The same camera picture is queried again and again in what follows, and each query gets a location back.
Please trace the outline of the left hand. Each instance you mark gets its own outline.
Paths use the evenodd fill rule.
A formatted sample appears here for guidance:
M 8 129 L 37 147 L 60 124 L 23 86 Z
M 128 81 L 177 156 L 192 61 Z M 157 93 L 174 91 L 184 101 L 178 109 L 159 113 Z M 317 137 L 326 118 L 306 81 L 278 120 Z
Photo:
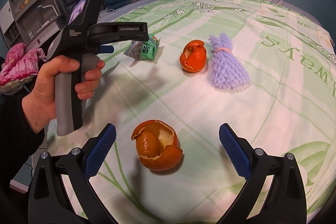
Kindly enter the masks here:
M 55 77 L 59 73 L 71 73 L 78 70 L 77 60 L 57 56 L 45 63 L 37 76 L 32 92 L 22 99 L 22 109 L 30 128 L 39 133 L 51 120 L 56 118 Z M 75 86 L 75 94 L 80 100 L 93 97 L 95 89 L 100 85 L 101 70 L 105 63 L 99 60 L 95 69 L 85 74 L 84 81 Z

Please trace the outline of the black sleeve forearm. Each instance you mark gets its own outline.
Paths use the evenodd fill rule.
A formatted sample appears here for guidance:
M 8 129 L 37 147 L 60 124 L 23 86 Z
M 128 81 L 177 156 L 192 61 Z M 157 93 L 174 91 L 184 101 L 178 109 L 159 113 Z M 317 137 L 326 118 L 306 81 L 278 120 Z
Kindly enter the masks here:
M 33 93 L 1 104 L 1 223 L 27 223 L 27 197 L 10 182 L 45 137 L 44 126 L 33 120 L 37 110 Z

